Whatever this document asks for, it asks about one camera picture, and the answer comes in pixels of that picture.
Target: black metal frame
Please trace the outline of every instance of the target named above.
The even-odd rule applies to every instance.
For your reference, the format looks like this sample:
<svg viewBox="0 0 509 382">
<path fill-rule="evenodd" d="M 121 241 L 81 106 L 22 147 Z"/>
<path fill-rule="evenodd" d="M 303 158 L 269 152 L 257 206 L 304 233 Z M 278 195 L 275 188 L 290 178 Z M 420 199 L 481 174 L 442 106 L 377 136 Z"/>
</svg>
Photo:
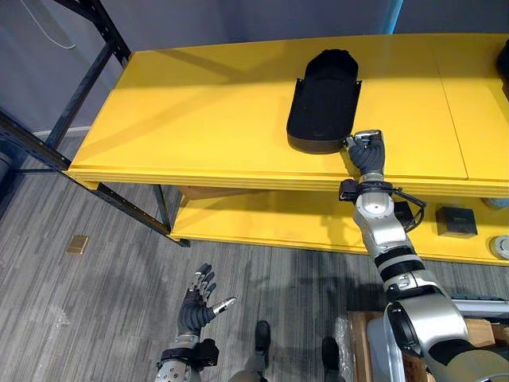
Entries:
<svg viewBox="0 0 509 382">
<path fill-rule="evenodd" d="M 120 36 L 120 33 L 115 27 L 115 24 L 108 16 L 106 10 L 101 4 L 100 0 L 54 0 L 62 6 L 70 9 L 71 11 L 79 14 L 80 16 L 91 21 L 106 44 L 103 49 L 88 69 L 84 78 L 81 80 L 80 85 L 72 95 L 64 112 L 56 122 L 55 127 L 52 129 L 46 142 L 41 141 L 35 135 L 29 133 L 19 122 L 15 121 L 11 116 L 0 108 L 0 138 L 13 143 L 20 149 L 24 150 L 28 155 L 31 155 L 49 166 L 49 169 L 35 169 L 35 170 L 20 170 L 20 173 L 51 173 L 58 172 L 65 177 L 71 179 L 63 171 L 67 170 L 71 165 L 71 161 L 64 155 L 59 153 L 56 149 L 60 145 L 62 139 L 67 133 L 72 120 L 76 116 L 78 110 L 81 108 L 84 100 L 86 99 L 89 91 L 94 83 L 99 78 L 99 75 L 104 69 L 104 66 L 110 59 L 111 55 L 115 55 L 119 63 L 125 67 L 129 58 L 130 50 L 127 48 L 126 42 Z M 162 222 L 153 218 L 146 212 L 139 209 L 127 201 L 124 197 L 118 195 L 115 191 L 99 183 L 97 189 L 87 189 L 97 197 L 100 197 L 110 205 L 132 216 L 137 221 L 143 223 L 154 231 L 161 233 L 168 237 L 171 233 L 172 227 L 170 224 L 169 211 L 166 207 L 165 198 L 160 185 L 154 185 L 153 190 L 157 200 L 157 206 L 162 218 Z M 174 243 L 181 247 L 189 247 L 189 240 L 180 239 L 179 241 L 172 240 Z"/>
</svg>

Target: baseboard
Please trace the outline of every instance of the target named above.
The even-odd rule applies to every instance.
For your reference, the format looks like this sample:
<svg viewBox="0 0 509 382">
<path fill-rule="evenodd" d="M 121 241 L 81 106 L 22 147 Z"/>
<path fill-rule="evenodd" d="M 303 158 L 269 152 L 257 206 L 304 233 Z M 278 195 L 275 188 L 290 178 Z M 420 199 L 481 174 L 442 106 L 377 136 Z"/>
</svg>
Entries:
<svg viewBox="0 0 509 382">
<path fill-rule="evenodd" d="M 69 127 L 66 137 L 83 137 L 90 130 L 90 126 Z M 51 130 L 43 130 L 33 133 L 38 138 L 47 138 Z"/>
</svg>

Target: yellow shelf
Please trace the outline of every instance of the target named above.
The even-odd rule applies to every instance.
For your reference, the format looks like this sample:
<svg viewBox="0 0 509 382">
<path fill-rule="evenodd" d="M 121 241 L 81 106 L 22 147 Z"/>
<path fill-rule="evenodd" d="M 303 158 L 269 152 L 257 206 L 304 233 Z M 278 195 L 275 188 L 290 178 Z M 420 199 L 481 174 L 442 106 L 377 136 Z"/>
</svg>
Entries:
<svg viewBox="0 0 509 382">
<path fill-rule="evenodd" d="M 509 210 L 488 208 L 480 199 L 425 197 L 426 218 L 410 233 L 423 259 L 509 265 L 488 248 L 493 236 L 509 234 Z M 474 210 L 478 235 L 458 239 L 437 235 L 438 205 Z M 171 237 L 365 254 L 353 205 L 336 193 L 266 191 L 189 201 L 183 199 Z"/>
<path fill-rule="evenodd" d="M 349 177 L 342 158 L 292 150 L 286 120 L 307 63 L 341 48 L 363 80 L 354 131 L 384 132 L 389 181 L 412 193 L 509 196 L 507 99 L 487 68 L 508 37 L 329 37 L 136 52 L 68 175 L 91 187 L 335 191 Z"/>
</svg>

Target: person's leg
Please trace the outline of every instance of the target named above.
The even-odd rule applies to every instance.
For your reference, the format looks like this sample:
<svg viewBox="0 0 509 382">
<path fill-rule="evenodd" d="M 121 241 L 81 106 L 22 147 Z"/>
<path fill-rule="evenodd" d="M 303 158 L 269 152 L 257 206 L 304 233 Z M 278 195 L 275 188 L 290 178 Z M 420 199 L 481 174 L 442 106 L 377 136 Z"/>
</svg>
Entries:
<svg viewBox="0 0 509 382">
<path fill-rule="evenodd" d="M 266 321 L 258 321 L 254 331 L 254 354 L 246 362 L 244 370 L 237 372 L 230 382 L 266 382 L 263 378 L 269 364 L 270 326 Z"/>
<path fill-rule="evenodd" d="M 332 337 L 321 343 L 321 360 L 324 363 L 325 382 L 344 382 L 340 374 L 340 349 Z"/>
</svg>

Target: robotic arm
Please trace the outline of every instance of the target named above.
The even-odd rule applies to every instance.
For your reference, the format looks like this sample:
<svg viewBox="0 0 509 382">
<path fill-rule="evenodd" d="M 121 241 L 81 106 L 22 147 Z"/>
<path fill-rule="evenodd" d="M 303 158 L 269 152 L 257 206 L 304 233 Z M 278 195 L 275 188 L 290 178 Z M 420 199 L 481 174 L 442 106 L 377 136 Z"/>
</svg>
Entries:
<svg viewBox="0 0 509 382">
<path fill-rule="evenodd" d="M 200 342 L 201 329 L 235 304 L 237 298 L 207 306 L 216 288 L 215 283 L 210 284 L 214 275 L 212 265 L 204 264 L 191 277 L 178 314 L 177 337 L 162 352 L 155 382 L 200 382 L 200 371 L 217 364 L 220 351 L 210 338 Z"/>
<path fill-rule="evenodd" d="M 509 362 L 477 349 L 459 310 L 432 272 L 427 271 L 406 234 L 424 217 L 425 204 L 383 179 L 385 149 L 381 131 L 361 131 L 346 139 L 359 182 L 341 182 L 340 201 L 352 201 L 354 221 L 383 280 L 387 314 L 399 348 L 423 357 L 437 381 L 508 381 Z M 421 218 L 404 228 L 394 215 L 393 193 L 422 207 Z"/>
</svg>

